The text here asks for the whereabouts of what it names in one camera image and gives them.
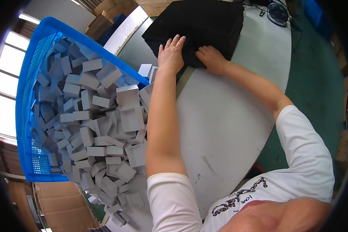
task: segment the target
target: window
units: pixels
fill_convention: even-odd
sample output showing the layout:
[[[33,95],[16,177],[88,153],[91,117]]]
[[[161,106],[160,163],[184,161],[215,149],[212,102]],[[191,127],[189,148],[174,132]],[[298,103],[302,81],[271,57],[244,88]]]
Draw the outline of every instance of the window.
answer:
[[[22,14],[19,18],[39,23]],[[15,97],[18,77],[29,43],[27,39],[9,32],[0,55],[0,137],[11,140],[16,140]]]

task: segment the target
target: table surface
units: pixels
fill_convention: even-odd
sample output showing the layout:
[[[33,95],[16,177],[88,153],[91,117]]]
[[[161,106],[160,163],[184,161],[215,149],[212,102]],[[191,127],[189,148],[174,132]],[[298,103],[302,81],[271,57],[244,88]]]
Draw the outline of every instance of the table surface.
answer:
[[[273,81],[284,92],[290,70],[291,31],[259,13],[258,8],[246,7],[231,61]],[[134,34],[126,37],[121,52],[115,53],[135,70],[142,63],[157,64],[141,37],[152,21],[144,20]],[[274,121],[248,91],[226,77],[196,69],[184,83],[177,99],[181,152],[200,216],[205,218],[210,206],[230,194],[255,163]],[[131,191],[147,188],[146,180],[134,178]],[[111,220],[106,225],[115,231],[152,230],[149,205],[128,208],[126,213],[132,219],[130,225],[117,228]]]

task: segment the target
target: hand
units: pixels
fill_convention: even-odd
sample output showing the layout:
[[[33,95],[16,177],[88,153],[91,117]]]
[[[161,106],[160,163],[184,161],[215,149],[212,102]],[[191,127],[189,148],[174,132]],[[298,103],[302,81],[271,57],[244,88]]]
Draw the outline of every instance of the hand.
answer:
[[[174,72],[177,74],[184,66],[182,58],[182,48],[186,41],[186,37],[182,36],[179,39],[179,35],[176,35],[174,39],[168,39],[165,48],[160,45],[158,49],[158,69],[168,72]]]
[[[197,58],[207,67],[206,71],[224,75],[228,60],[213,46],[202,46],[196,52]]]

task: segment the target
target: blue plastic basket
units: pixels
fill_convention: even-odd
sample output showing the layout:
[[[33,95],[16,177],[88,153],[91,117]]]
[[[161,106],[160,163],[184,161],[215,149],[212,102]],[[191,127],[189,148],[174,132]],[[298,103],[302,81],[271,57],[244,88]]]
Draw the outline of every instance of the blue plastic basket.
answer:
[[[23,173],[29,182],[68,181],[67,177],[61,174],[50,173],[48,157],[42,150],[33,146],[34,141],[30,132],[31,106],[34,102],[34,91],[32,89],[40,64],[44,60],[50,44],[63,36],[70,37],[88,47],[122,71],[134,77],[142,85],[146,86],[149,84],[147,79],[140,76],[134,69],[93,40],[53,17],[44,18],[34,31],[24,56],[15,101],[18,154]]]

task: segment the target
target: person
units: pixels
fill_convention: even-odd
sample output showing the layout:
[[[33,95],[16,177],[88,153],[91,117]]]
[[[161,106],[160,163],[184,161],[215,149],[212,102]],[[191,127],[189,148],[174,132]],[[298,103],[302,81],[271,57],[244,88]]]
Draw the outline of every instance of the person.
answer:
[[[317,230],[331,209],[334,174],[329,150],[308,118],[275,84],[227,61],[212,46],[196,52],[205,71],[238,82],[271,111],[289,168],[252,178],[215,202],[202,223],[180,151],[176,110],[176,74],[184,65],[185,40],[176,35],[165,47],[160,45],[149,104],[146,167],[153,231]]]

